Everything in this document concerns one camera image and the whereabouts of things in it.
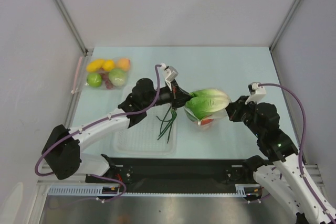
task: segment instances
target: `orange fruit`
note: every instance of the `orange fruit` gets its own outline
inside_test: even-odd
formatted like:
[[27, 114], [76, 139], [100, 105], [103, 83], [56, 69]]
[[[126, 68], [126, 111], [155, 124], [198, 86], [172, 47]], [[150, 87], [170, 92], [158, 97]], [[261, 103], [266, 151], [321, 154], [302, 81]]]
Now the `orange fruit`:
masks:
[[117, 61], [116, 67], [128, 71], [131, 68], [131, 61], [129, 59], [120, 59]]

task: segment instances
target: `tabletop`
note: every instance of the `tabletop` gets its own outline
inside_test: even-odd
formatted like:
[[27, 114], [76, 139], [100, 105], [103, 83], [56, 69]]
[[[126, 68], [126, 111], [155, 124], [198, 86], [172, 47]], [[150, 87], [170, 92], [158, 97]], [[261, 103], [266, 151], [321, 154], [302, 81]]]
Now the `tabletop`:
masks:
[[[173, 66], [180, 87], [192, 92], [203, 88], [225, 91], [232, 101], [249, 95], [251, 82], [279, 83], [267, 47], [96, 47], [92, 59], [125, 57], [132, 62], [128, 85], [147, 77], [156, 83], [156, 64]], [[281, 129], [297, 145], [282, 91], [267, 87], [263, 99], [277, 107]], [[78, 101], [73, 126], [86, 124], [113, 111], [121, 102], [122, 89], [99, 90], [84, 86]], [[89, 146], [85, 152], [111, 157], [246, 159], [263, 156], [256, 137], [243, 123], [221, 119], [207, 131], [197, 130], [183, 109], [177, 111], [176, 151], [168, 155], [125, 154], [113, 148], [114, 133]]]

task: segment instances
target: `lime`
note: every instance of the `lime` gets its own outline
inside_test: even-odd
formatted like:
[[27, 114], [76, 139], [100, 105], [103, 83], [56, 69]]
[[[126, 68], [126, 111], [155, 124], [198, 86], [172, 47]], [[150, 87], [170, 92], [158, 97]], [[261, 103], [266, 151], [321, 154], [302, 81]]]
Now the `lime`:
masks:
[[99, 87], [102, 83], [101, 76], [98, 73], [90, 73], [87, 77], [87, 83], [91, 87]]

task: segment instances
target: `black base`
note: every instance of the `black base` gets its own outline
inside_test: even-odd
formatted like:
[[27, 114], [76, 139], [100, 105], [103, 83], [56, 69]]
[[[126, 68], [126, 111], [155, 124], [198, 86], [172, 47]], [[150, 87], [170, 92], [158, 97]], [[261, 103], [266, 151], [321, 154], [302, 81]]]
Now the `black base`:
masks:
[[129, 193], [235, 193], [236, 184], [256, 184], [239, 159], [110, 159]]

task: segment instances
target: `plastic bag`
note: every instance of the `plastic bag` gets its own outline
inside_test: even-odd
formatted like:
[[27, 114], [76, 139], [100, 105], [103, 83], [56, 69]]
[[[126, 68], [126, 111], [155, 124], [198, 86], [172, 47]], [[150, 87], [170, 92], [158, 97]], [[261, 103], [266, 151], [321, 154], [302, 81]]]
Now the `plastic bag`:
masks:
[[225, 108], [231, 102], [229, 96], [219, 89], [202, 89], [191, 92], [186, 102], [187, 117], [200, 129], [208, 129], [215, 121], [227, 116]]
[[86, 67], [86, 86], [95, 89], [111, 90], [126, 85], [128, 73], [131, 69], [131, 60], [96, 59]]

